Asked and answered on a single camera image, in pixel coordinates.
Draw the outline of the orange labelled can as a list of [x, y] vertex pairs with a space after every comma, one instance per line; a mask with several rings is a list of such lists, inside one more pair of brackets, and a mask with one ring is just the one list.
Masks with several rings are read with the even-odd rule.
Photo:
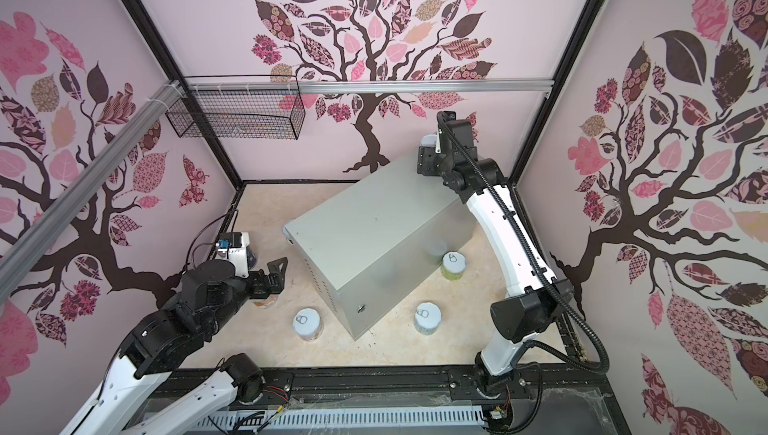
[[254, 300], [253, 304], [256, 307], [267, 308], [267, 307], [270, 307], [270, 306], [274, 305], [277, 302], [277, 300], [278, 300], [278, 296], [277, 295], [270, 295], [270, 296], [268, 296], [265, 299]]

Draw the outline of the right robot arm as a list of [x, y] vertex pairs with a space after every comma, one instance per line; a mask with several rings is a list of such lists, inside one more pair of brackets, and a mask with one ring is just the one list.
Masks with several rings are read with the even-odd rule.
[[[486, 235], [505, 280], [506, 298], [490, 308], [495, 332], [476, 358], [483, 389], [489, 391], [513, 376], [522, 357], [532, 349], [578, 370], [606, 374], [608, 352], [572, 306], [573, 284], [557, 278], [536, 248], [507, 178], [493, 159], [479, 156], [471, 121], [458, 118], [453, 111], [440, 111], [436, 122], [436, 134], [424, 138], [419, 146], [417, 172], [440, 177], [459, 196]], [[539, 341], [539, 335], [561, 316], [570, 318], [587, 335], [597, 361], [580, 361]]]

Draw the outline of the pink white labelled can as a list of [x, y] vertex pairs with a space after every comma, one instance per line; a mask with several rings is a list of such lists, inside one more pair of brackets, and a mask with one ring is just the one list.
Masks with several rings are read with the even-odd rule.
[[324, 324], [320, 313], [314, 308], [302, 308], [292, 322], [294, 332], [304, 341], [316, 340], [323, 331]]

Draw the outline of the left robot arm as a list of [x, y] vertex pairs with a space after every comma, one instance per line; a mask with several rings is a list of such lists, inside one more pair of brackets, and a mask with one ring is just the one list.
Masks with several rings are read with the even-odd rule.
[[233, 402], [267, 393], [263, 370], [246, 354], [226, 358], [199, 385], [144, 422], [129, 421], [183, 362], [212, 341], [250, 300], [281, 293], [288, 261], [280, 258], [241, 277], [214, 259], [187, 271], [179, 293], [145, 316], [123, 339], [101, 383], [67, 423], [66, 434], [183, 434]]

